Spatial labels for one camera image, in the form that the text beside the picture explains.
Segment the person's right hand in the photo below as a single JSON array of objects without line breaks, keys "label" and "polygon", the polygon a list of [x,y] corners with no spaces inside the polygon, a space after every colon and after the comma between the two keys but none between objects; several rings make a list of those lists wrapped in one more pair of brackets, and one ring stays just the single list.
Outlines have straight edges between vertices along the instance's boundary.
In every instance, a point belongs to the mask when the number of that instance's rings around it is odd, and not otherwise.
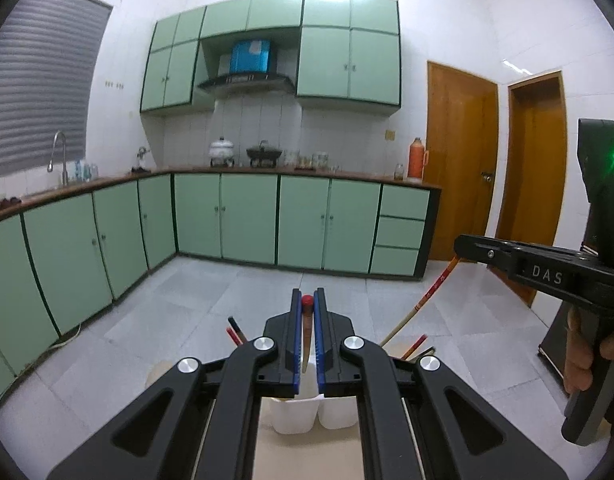
[{"label": "person's right hand", "polygon": [[[600,345],[600,355],[614,361],[614,333]],[[564,387],[567,393],[586,391],[592,385],[591,365],[593,363],[592,347],[581,333],[581,316],[578,309],[571,307],[567,315],[567,342],[564,370]]]}]

